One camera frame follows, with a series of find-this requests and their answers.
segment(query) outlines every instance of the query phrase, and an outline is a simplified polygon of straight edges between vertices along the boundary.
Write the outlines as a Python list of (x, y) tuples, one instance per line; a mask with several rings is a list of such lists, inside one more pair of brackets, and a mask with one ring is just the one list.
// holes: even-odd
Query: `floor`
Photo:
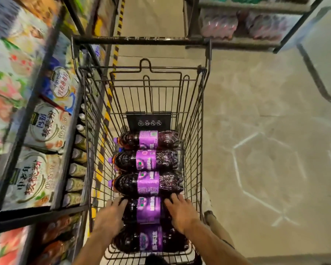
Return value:
[[(182, 0), (126, 0), (121, 33), (182, 37), (182, 22)], [(318, 37), (313, 32), (304, 46), (331, 91), (331, 57), (319, 56), (319, 49), (330, 53)], [(118, 65), (142, 57), (153, 65), (204, 64), (202, 49), (122, 45)], [(296, 48), (215, 50), (212, 58), (203, 186), (217, 219), (246, 257), (331, 253), (331, 103)]]

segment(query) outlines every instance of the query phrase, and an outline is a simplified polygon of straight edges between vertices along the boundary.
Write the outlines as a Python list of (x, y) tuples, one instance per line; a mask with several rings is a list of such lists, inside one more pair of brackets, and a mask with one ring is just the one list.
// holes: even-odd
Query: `yellow black hazard stripe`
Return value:
[[(118, 27), (116, 29), (116, 36), (121, 35), (121, 28), (122, 28), (122, 22), (124, 18), (124, 8), (125, 8), (125, 0), (121, 0), (121, 7), (120, 7), (120, 13), (119, 13), (119, 21), (118, 21)], [(113, 71), (116, 71), (116, 66), (118, 63), (118, 56), (119, 56), (119, 46), (115, 45), (114, 52), (113, 52)], [(113, 100), (112, 94), (111, 94), (111, 83), (109, 83), (109, 87), (107, 89), (107, 107), (106, 107), (106, 113), (104, 115), (104, 130), (106, 130), (106, 127), (109, 126), (110, 122), (110, 110), (111, 110), (111, 102)], [(104, 155), (105, 155), (105, 148), (104, 148), (104, 142), (107, 139), (106, 137), (101, 137), (101, 146), (97, 150), (97, 161), (98, 164), (96, 165), (96, 178), (95, 178), (95, 188), (92, 189), (91, 197), (92, 199), (92, 219), (94, 220), (96, 218), (97, 210), (98, 210), (98, 198), (102, 197), (101, 189), (101, 182), (103, 182), (103, 167), (104, 167)]]

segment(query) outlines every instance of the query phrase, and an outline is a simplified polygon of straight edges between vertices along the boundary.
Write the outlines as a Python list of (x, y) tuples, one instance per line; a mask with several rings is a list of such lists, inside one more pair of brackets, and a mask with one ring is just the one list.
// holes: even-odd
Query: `shopping cart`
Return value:
[[(152, 65), (146, 58), (126, 58), (127, 66), (96, 66), (80, 62), (79, 50), (93, 44), (119, 45), (198, 45), (206, 47), (205, 66), (171, 67)], [(90, 232), (95, 213), (115, 192), (108, 180), (117, 176), (108, 157), (118, 152), (113, 137), (127, 130), (176, 129), (181, 138), (181, 172), (184, 195), (202, 216), (202, 133), (204, 89), (210, 74), (211, 40), (191, 38), (82, 37), (72, 38), (76, 74), (84, 88), (88, 145), (88, 202)], [(108, 264), (144, 264), (149, 253), (125, 254), (113, 245), (106, 250)], [(195, 248), (186, 252), (158, 253), (170, 264), (201, 262)]]

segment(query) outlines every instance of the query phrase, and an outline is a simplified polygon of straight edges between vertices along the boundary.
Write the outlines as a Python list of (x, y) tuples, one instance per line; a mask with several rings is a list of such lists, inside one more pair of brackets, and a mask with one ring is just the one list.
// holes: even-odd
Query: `shoe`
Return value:
[(204, 187), (202, 187), (202, 212), (204, 213), (205, 223), (208, 225), (207, 216), (212, 214), (215, 217), (215, 215), (213, 213), (210, 195)]

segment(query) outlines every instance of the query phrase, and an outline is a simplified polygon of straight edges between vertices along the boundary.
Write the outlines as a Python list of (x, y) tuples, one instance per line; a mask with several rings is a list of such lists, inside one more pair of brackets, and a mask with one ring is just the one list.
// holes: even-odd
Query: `cart handle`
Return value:
[(210, 38), (203, 37), (107, 37), (107, 36), (80, 36), (73, 35), (76, 45), (81, 44), (138, 44), (138, 45), (202, 45), (210, 44)]

